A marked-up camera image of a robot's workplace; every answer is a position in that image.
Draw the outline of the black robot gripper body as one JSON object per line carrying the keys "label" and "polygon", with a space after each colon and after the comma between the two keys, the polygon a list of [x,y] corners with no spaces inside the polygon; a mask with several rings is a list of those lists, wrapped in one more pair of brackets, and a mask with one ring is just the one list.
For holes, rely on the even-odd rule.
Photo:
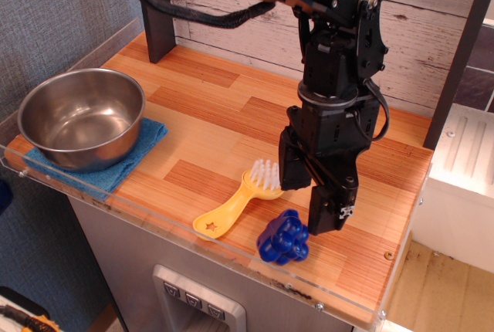
{"label": "black robot gripper body", "polygon": [[336,191],[357,191],[357,157],[370,148],[378,114],[373,96],[358,97],[348,107],[320,107],[305,100],[289,107],[289,126],[311,180]]}

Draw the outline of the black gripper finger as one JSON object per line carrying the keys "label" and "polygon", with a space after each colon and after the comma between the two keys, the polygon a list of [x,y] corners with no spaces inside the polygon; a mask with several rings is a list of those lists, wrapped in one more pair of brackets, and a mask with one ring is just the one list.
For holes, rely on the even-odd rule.
{"label": "black gripper finger", "polygon": [[354,213],[356,190],[336,191],[329,185],[312,188],[308,230],[311,235],[339,231]]}
{"label": "black gripper finger", "polygon": [[283,191],[310,186],[311,177],[290,126],[284,128],[279,139],[279,180]]}

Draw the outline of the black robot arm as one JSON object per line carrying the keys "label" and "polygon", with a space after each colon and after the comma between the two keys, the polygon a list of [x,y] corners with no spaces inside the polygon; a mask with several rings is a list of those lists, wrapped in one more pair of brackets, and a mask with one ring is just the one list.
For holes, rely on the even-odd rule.
{"label": "black robot arm", "polygon": [[389,108],[373,81],[388,52],[382,0],[262,1],[293,10],[302,52],[301,105],[287,110],[279,139],[281,187],[311,187],[311,235],[342,229],[357,198],[357,158],[387,132],[377,128]]}

